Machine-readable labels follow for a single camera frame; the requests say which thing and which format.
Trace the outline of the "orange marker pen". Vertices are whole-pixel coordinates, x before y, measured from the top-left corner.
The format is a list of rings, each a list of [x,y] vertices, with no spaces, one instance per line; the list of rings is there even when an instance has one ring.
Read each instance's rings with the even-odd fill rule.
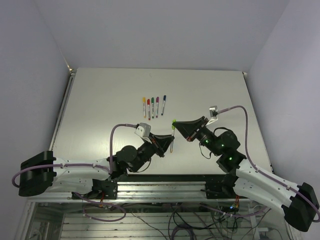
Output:
[[[172,127],[171,135],[172,135],[173,138],[174,138],[174,136],[175,136],[175,129],[174,129],[174,127]],[[171,153],[171,154],[173,153],[173,149],[174,149],[174,139],[173,139],[172,142],[170,143],[170,153]]]

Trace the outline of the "light green pen cap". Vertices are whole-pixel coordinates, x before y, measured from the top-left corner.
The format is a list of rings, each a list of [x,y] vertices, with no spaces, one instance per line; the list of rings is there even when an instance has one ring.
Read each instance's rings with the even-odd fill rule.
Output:
[[[176,119],[173,119],[173,120],[172,120],[172,124],[171,124],[171,129],[172,129],[172,130],[175,130],[175,126],[174,126],[174,123],[175,123],[175,122],[176,122]]]

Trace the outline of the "white marker pen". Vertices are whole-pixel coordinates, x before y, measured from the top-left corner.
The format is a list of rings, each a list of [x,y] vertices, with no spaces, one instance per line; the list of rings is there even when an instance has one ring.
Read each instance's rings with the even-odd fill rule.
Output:
[[[164,112],[165,112],[165,106],[166,106],[166,100],[165,100],[165,101],[162,101],[161,116],[163,116],[163,115],[164,115]]]

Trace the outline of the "pink marker pen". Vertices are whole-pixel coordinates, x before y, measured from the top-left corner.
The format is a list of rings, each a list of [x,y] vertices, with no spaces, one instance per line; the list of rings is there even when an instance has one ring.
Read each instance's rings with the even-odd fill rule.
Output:
[[[159,116],[159,102],[155,103],[155,117],[158,118]]]

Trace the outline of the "red marker pen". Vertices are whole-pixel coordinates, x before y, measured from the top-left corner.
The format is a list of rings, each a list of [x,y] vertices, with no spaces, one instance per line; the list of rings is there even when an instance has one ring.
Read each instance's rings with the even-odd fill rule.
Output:
[[[150,105],[147,104],[147,117],[148,117],[148,120],[150,121],[151,120],[151,104]]]

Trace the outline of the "green marker pen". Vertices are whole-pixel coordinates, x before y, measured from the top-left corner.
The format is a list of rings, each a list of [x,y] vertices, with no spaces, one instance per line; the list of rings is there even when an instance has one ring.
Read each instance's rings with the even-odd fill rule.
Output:
[[[152,103],[151,101],[151,118],[155,118],[155,103]]]

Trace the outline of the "yellow marker pen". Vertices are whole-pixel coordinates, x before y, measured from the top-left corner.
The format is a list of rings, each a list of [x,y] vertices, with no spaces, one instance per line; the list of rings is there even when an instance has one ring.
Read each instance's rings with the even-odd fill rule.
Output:
[[[146,112],[146,98],[145,97],[142,98],[142,103],[143,103],[143,117],[146,118],[147,112]]]

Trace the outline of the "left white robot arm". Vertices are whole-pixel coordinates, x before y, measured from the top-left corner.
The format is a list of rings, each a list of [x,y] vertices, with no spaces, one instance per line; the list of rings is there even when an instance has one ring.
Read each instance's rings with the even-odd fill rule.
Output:
[[[154,155],[165,156],[174,136],[149,134],[136,148],[126,145],[115,155],[93,161],[74,161],[54,157],[50,150],[43,151],[20,165],[18,194],[33,197],[45,192],[76,192],[96,199],[107,194],[113,181],[127,173],[139,173]]]

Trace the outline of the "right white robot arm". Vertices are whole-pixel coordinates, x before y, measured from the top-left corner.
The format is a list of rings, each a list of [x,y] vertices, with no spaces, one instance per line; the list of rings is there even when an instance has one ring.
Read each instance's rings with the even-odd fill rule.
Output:
[[[307,232],[320,208],[313,187],[285,180],[269,171],[252,165],[248,156],[240,153],[235,133],[222,128],[220,135],[207,128],[209,120],[175,121],[172,126],[188,141],[198,140],[218,159],[216,163],[226,173],[220,186],[226,198],[245,197],[278,211],[293,228]]]

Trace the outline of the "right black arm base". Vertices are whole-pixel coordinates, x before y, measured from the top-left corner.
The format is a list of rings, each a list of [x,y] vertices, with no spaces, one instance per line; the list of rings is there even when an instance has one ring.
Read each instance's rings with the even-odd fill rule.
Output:
[[[207,199],[235,199],[234,187],[238,177],[231,174],[210,174],[205,176],[204,189]]]

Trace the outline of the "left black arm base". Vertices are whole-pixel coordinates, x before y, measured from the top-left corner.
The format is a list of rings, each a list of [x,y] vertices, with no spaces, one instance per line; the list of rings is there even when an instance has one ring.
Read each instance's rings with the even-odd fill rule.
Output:
[[[118,183],[114,180],[81,179],[80,189],[76,189],[82,197],[89,200],[115,200],[118,194]]]

